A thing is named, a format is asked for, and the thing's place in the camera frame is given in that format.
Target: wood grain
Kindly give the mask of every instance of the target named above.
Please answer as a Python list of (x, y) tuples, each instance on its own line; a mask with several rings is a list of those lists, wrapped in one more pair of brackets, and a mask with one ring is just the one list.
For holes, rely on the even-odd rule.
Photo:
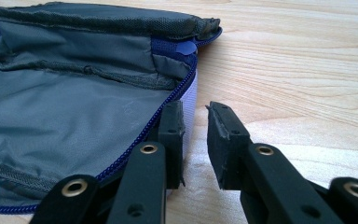
[[(0, 1), (29, 6), (45, 1)], [(77, 1), (220, 18), (224, 33), (199, 50), (199, 97), (186, 188), (167, 223), (246, 223), (239, 193), (221, 191), (207, 156), (210, 101), (230, 105), (255, 142), (278, 147), (306, 178), (328, 187), (358, 178), (358, 1)], [(26, 223), (27, 216), (0, 216)]]

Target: black plastic part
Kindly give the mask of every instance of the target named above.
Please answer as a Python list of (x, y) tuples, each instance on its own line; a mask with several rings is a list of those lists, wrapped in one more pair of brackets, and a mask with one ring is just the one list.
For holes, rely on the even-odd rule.
[[(84, 191), (75, 196), (82, 186)], [(72, 175), (58, 184), (48, 193), (36, 209), (31, 224), (80, 224), (95, 223), (99, 205), (96, 195), (99, 189), (98, 181), (90, 175)]]
[(334, 179), (327, 192), (327, 201), (345, 223), (358, 223), (358, 179)]
[(220, 189), (241, 189), (240, 152), (252, 143), (250, 134), (230, 107), (207, 106), (208, 154)]
[[(276, 147), (252, 144), (243, 162), (268, 209), (267, 223), (342, 223)], [(241, 202), (252, 206), (250, 201)]]
[(106, 223), (165, 223), (165, 148), (144, 142), (130, 155)]
[(178, 189), (183, 179), (183, 106), (181, 101), (166, 104), (158, 127), (158, 141), (165, 146), (167, 189)]

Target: wooden table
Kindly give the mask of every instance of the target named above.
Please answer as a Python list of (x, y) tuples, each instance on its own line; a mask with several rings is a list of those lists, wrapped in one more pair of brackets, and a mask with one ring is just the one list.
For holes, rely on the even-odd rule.
[[(43, 0), (0, 0), (29, 6)], [(167, 223), (246, 223), (239, 193), (219, 190), (206, 146), (210, 101), (227, 104), (255, 142), (278, 147), (327, 187), (358, 178), (358, 1), (90, 1), (220, 18), (223, 34), (199, 50), (199, 98), (186, 188), (168, 199)], [(30, 216), (0, 216), (26, 223)]]

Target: gray fabric bag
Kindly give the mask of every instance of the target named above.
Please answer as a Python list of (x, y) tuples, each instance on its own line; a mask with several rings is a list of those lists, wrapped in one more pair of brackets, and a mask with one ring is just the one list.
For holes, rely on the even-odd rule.
[(182, 100), (188, 146), (197, 47), (219, 20), (130, 7), (0, 7), (0, 213), (31, 213), (59, 180), (122, 169)]

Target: bag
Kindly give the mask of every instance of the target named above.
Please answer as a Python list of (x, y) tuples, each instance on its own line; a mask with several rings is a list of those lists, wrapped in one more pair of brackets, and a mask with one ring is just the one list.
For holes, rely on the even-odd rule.
[(219, 20), (130, 7), (0, 7), (0, 213), (31, 213), (61, 179), (121, 170), (181, 100), (188, 147), (197, 48)]

